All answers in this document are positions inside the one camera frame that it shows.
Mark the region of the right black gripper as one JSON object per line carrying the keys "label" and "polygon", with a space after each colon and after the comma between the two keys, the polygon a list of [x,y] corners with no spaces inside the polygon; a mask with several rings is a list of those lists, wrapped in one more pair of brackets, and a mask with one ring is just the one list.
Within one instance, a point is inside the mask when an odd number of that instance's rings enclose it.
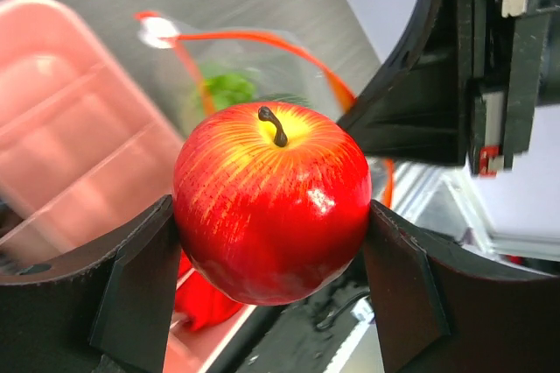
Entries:
{"label": "right black gripper", "polygon": [[[509,171],[535,110],[559,102],[559,0],[485,0],[484,72],[474,84],[470,169]],[[417,0],[388,60],[339,120],[368,156],[466,161],[473,0]]]}

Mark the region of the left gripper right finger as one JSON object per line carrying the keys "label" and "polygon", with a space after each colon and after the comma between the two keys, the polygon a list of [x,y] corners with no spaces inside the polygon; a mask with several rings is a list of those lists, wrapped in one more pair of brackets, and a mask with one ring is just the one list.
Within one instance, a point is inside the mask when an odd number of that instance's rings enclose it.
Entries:
{"label": "left gripper right finger", "polygon": [[556,372],[559,280],[370,207],[364,257],[387,372]]}

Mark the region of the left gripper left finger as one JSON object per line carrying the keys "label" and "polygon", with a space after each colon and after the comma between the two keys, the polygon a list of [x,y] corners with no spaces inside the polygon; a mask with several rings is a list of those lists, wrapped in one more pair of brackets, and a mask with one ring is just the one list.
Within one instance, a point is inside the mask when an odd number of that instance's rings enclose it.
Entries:
{"label": "left gripper left finger", "polygon": [[160,372],[179,265],[172,199],[1,277],[3,372]]}

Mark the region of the red pepper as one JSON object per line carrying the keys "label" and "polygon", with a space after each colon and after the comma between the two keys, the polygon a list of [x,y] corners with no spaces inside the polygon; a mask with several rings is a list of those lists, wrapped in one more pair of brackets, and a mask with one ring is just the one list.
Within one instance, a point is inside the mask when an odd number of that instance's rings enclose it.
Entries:
{"label": "red pepper", "polygon": [[285,102],[223,109],[187,137],[173,210],[193,266],[229,298],[276,306],[337,277],[368,229],[372,180],[354,140]]}

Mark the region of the green grape bunch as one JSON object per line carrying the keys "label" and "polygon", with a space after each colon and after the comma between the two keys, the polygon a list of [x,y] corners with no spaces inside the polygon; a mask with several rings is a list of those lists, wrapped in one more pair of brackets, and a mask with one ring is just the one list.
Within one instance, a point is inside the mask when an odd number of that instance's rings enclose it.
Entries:
{"label": "green grape bunch", "polygon": [[205,87],[217,110],[244,102],[288,102],[312,107],[302,82],[275,67],[231,68],[207,62],[199,65]]}

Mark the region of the clear zip top bag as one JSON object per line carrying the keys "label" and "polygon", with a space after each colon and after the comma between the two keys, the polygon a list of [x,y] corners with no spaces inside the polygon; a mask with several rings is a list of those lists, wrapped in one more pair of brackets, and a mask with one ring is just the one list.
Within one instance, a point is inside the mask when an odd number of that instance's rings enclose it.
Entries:
{"label": "clear zip top bag", "polygon": [[155,54],[156,101],[183,136],[206,116],[251,101],[283,101],[333,120],[354,92],[288,32],[228,27],[203,31],[156,11],[136,14]]}

